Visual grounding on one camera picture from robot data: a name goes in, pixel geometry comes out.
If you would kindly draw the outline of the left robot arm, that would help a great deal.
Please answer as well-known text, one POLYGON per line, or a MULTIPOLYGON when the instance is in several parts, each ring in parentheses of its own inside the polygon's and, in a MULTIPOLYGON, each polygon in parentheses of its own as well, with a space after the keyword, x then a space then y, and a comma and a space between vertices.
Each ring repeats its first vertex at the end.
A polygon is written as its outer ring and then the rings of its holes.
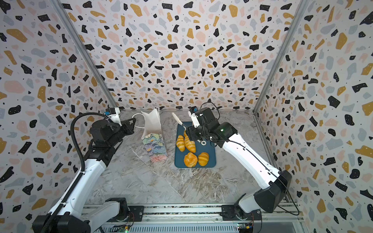
POLYGON ((105 118, 92 124, 93 136, 85 155, 78 154, 82 167, 61 199, 32 224, 35 233, 93 233, 117 216, 127 218, 125 198, 110 198, 86 216, 82 215, 89 193, 106 170, 125 136, 134 133, 136 119, 113 122, 105 118))

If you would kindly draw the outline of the white metal tongs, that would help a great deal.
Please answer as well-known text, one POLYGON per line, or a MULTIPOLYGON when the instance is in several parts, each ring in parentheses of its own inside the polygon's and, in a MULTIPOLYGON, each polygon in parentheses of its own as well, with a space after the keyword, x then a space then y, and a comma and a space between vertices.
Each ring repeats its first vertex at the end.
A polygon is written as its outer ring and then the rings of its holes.
MULTIPOLYGON (((173 118, 176 120, 176 122, 179 124, 179 125, 181 125, 181 126, 183 126, 184 127, 184 129, 185 129, 185 131, 187 130, 186 128, 186 125, 180 120, 180 118, 175 114, 175 113, 172 113, 172 116, 173 116, 173 118)), ((197 141, 202 145, 202 146, 205 146, 207 143, 204 141, 204 140, 198 140, 197 139, 197 141)))

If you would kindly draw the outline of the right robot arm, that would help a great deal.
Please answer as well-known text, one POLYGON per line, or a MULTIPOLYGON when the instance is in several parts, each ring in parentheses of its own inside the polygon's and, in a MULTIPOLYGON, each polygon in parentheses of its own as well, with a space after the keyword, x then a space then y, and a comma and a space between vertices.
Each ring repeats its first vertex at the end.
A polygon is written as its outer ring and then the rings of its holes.
POLYGON ((236 158, 253 176, 260 189, 254 194, 244 194, 234 204, 237 218, 245 219, 249 213, 264 210, 272 213, 288 192, 292 175, 279 171, 252 149, 230 123, 219 123, 208 107, 190 108, 192 126, 186 134, 193 141, 205 140, 218 145, 236 158))

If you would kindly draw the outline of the floral paper bag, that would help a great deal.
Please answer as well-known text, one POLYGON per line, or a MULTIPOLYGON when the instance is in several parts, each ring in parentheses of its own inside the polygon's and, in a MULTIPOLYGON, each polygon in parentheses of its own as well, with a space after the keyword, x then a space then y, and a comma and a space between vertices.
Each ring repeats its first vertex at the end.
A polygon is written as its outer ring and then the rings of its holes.
POLYGON ((146 113, 141 111, 133 116, 140 115, 144 117, 144 126, 135 126, 143 129, 141 137, 145 150, 152 163, 165 161, 168 158, 166 146, 162 136, 162 126, 160 113, 157 108, 146 113))

